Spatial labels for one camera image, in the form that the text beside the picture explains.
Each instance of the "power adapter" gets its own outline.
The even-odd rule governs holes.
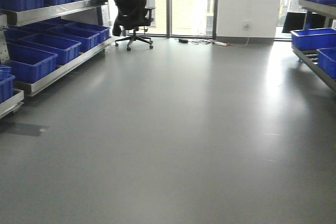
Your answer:
[[[180,43],[185,43],[185,44],[189,42],[187,39],[178,39],[178,41]]]

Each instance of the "black mesh chair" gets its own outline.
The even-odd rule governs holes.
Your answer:
[[[127,51],[130,51],[130,45],[134,41],[139,40],[149,44],[150,49],[152,49],[152,39],[137,35],[137,31],[139,31],[139,27],[150,26],[154,20],[152,18],[152,11],[155,7],[146,8],[146,0],[114,0],[114,2],[118,8],[118,15],[114,22],[112,34],[114,36],[120,36],[120,26],[123,26],[124,30],[133,30],[132,36],[116,40],[116,46],[118,46],[117,42],[119,41],[129,40]]]

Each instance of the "baseboard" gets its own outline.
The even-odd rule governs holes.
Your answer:
[[[222,37],[217,36],[216,40],[225,42],[225,43],[233,43],[233,44],[245,44],[247,42],[247,37]],[[258,38],[252,37],[249,39],[249,44],[257,44],[257,45],[273,45],[274,38]]]

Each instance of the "black monitor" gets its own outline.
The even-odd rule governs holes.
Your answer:
[[[285,24],[283,25],[282,33],[288,34],[293,30],[302,30],[303,25],[305,23],[304,19],[306,17],[305,13],[296,13],[296,12],[288,12],[285,20]],[[325,22],[325,17],[313,13],[311,20],[311,28],[323,28]]]

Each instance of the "gray floor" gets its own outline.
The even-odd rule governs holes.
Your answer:
[[[0,122],[1,224],[336,223],[336,96],[289,43],[154,43]]]

